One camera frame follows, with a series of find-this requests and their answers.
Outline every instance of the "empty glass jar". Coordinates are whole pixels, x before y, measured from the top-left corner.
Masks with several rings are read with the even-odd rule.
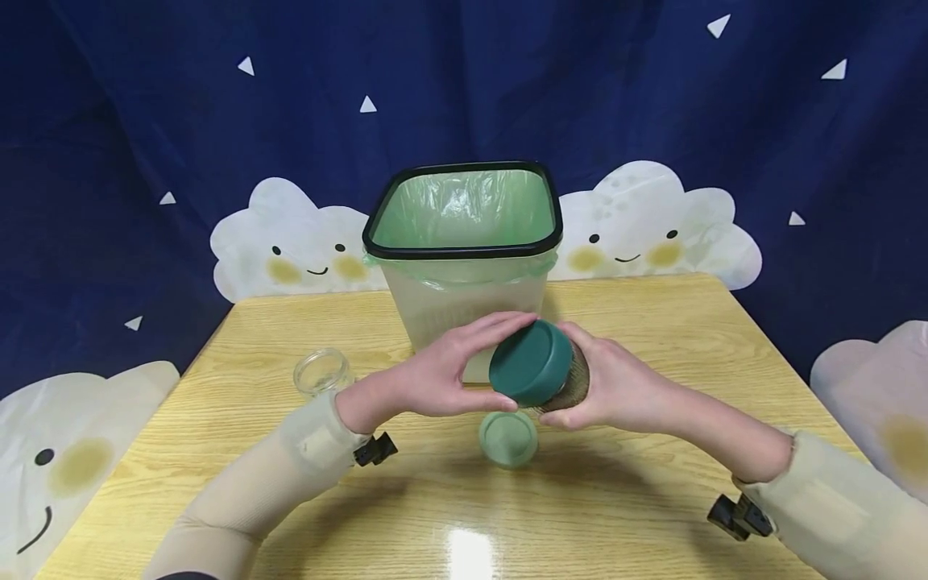
[[[353,382],[348,359],[334,348],[315,351],[293,369],[293,384],[307,401],[330,389],[344,389]]]

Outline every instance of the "hand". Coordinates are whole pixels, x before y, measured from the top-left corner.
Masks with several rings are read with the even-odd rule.
[[[591,336],[573,322],[558,325],[589,364],[589,391],[577,406],[545,413],[544,425],[576,431],[610,425],[633,432],[667,432],[689,389],[658,374],[618,342]]]
[[[534,313],[496,312],[449,330],[405,362],[365,377],[339,393],[335,402],[342,422],[355,433],[371,433],[405,411],[426,417],[515,411],[519,406],[506,395],[465,389],[461,378],[476,354],[537,319]]]

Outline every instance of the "black clip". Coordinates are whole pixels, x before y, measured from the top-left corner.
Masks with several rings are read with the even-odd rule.
[[[393,444],[393,439],[390,438],[390,435],[385,432],[379,439],[371,437],[370,441],[363,447],[355,450],[354,461],[361,467],[366,466],[368,463],[380,465],[383,463],[384,459],[397,452],[399,452],[399,449]]]
[[[762,537],[773,534],[773,524],[745,495],[741,495],[737,504],[728,496],[719,496],[706,519],[739,542],[746,541],[751,534]]]

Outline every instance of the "wooden table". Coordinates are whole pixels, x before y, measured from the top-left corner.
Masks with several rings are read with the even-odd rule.
[[[546,316],[858,454],[713,277],[551,283]],[[301,403],[293,366],[326,346],[359,376],[410,356],[387,292],[237,304],[39,577],[137,578],[203,485]],[[739,544],[706,521],[717,496],[736,490],[685,443],[541,428],[529,468],[506,471],[481,455],[482,417],[392,420],[400,453],[297,509],[265,542],[253,578],[819,578],[775,539]]]

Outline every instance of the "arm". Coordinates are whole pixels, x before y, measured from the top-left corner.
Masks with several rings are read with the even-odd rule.
[[[143,579],[181,572],[247,578],[271,530],[297,506],[333,487],[354,465],[354,451],[369,439],[358,432],[371,433],[377,421],[389,418],[389,406],[360,405],[360,398],[350,394],[371,391],[385,393],[389,385],[375,375],[339,396],[324,393],[287,416],[194,498]],[[348,404],[342,403],[343,395]]]
[[[928,571],[928,506],[807,432],[775,429],[679,385],[613,341],[561,329],[590,367],[586,399],[546,413],[563,429],[610,425],[674,435],[731,470],[780,541],[830,580],[913,580]]]
[[[926,574],[928,506],[811,433],[790,436],[695,391],[678,396],[668,434],[731,470],[802,561],[834,580]]]
[[[143,580],[247,578],[267,535],[297,506],[334,487],[370,433],[401,412],[446,417],[514,411],[514,401],[465,390],[460,377],[475,354],[536,318],[518,312],[485,316],[449,330],[396,367],[293,411],[194,498],[155,551]]]

